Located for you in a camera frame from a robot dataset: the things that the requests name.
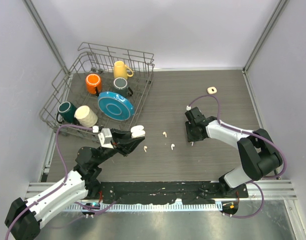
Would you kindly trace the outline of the white earbud charging case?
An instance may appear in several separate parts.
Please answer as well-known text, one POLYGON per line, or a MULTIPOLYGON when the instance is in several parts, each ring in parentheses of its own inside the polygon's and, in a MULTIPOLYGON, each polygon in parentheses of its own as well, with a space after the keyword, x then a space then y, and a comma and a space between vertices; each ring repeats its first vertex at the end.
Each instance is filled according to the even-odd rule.
POLYGON ((146 134, 143 125, 136 125, 132 127, 130 131, 132 138, 144 137, 146 134))

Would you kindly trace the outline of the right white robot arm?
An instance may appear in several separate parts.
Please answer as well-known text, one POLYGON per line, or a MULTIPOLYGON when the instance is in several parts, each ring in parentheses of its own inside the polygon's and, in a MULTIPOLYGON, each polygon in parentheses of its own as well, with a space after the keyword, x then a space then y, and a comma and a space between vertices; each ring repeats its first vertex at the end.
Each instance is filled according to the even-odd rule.
POLYGON ((218 190, 223 197, 231 197, 241 185, 258 181, 283 164, 280 152, 262 128, 257 131, 237 128, 214 116, 205 117, 197 107, 187 106, 185 116, 188 142, 210 138, 238 150, 241 165, 219 178, 218 190))

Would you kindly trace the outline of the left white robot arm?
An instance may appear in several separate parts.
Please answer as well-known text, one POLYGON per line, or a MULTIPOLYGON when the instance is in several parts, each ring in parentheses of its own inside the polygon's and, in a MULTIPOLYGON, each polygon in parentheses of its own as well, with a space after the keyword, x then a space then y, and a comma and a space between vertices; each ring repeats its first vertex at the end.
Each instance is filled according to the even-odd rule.
POLYGON ((134 126, 130 131, 93 126, 91 131, 99 138, 98 148, 80 148, 76 166, 71 171, 66 170, 64 178, 34 197, 27 200, 19 197, 12 202, 4 222, 6 239, 12 235, 16 240, 33 240, 69 205, 79 204, 84 198, 95 199, 101 188, 97 180, 101 173, 99 165, 115 154, 128 156, 145 139, 142 125, 134 126))

